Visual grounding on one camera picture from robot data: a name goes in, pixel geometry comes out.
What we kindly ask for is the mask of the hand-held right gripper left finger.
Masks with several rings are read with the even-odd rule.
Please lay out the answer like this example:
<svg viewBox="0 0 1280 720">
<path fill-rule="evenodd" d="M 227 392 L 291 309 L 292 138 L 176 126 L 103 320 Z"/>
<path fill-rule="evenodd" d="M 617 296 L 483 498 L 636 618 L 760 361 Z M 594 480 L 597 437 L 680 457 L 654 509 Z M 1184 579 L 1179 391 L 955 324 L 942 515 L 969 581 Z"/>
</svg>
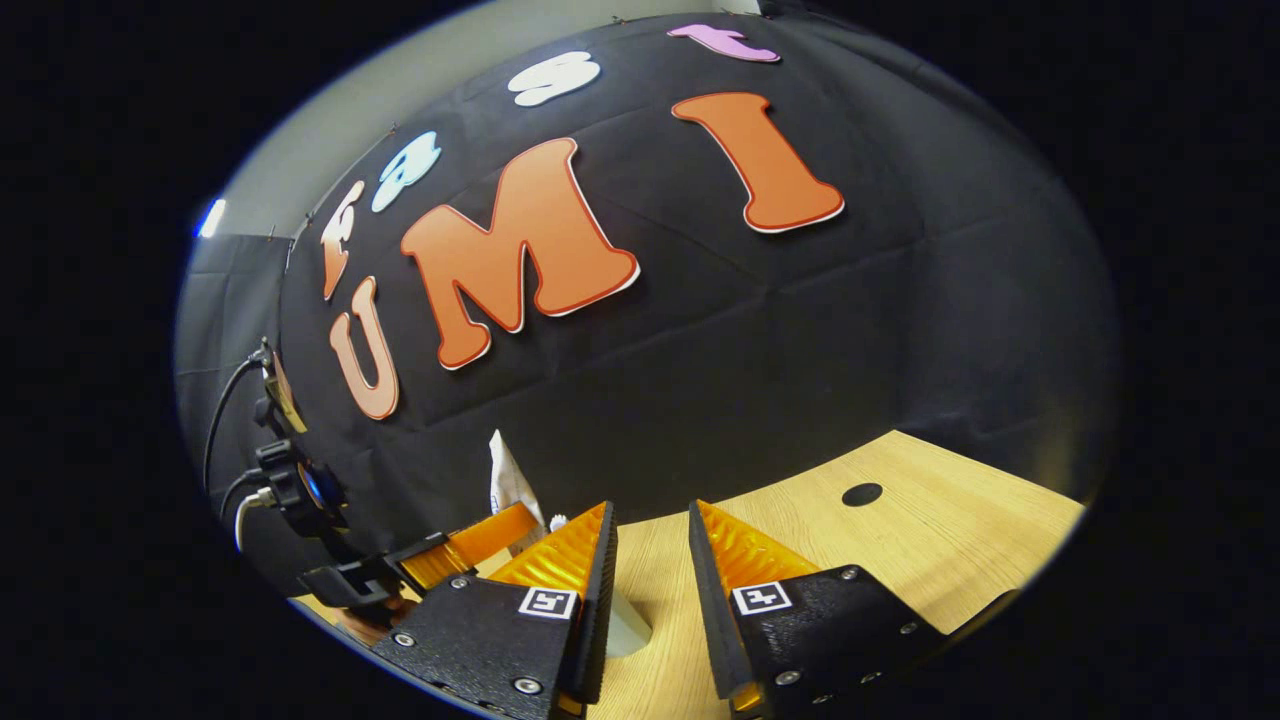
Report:
<svg viewBox="0 0 1280 720">
<path fill-rule="evenodd" d="M 602 694 L 618 530 L 609 501 L 489 577 L 451 577 L 372 652 L 484 717 L 584 719 Z"/>
</svg>

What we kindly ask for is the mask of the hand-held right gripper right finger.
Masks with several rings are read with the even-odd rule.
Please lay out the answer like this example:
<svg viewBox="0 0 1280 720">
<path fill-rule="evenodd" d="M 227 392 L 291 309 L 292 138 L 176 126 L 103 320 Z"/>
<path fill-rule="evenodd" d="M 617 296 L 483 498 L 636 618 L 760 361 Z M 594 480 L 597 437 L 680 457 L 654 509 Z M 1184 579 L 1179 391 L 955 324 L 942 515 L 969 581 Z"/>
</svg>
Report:
<svg viewBox="0 0 1280 720">
<path fill-rule="evenodd" d="M 716 692 L 735 717 L 861 717 L 946 644 L 863 566 L 818 568 L 700 500 L 687 537 Z"/>
</svg>

